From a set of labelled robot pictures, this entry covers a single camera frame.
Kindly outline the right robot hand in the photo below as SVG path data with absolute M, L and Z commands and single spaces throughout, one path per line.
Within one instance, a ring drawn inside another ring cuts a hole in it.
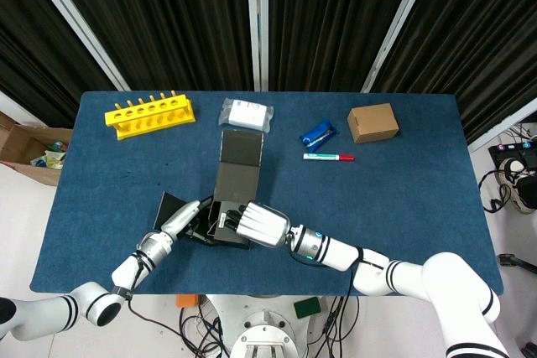
M 256 201 L 221 213 L 219 226 L 270 248 L 285 244 L 291 228 L 290 220 L 285 214 Z

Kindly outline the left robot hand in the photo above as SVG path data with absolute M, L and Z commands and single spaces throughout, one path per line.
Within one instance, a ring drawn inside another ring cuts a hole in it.
M 160 231 L 177 241 L 180 234 L 212 202 L 212 197 L 194 200 L 180 207 L 161 227 Z

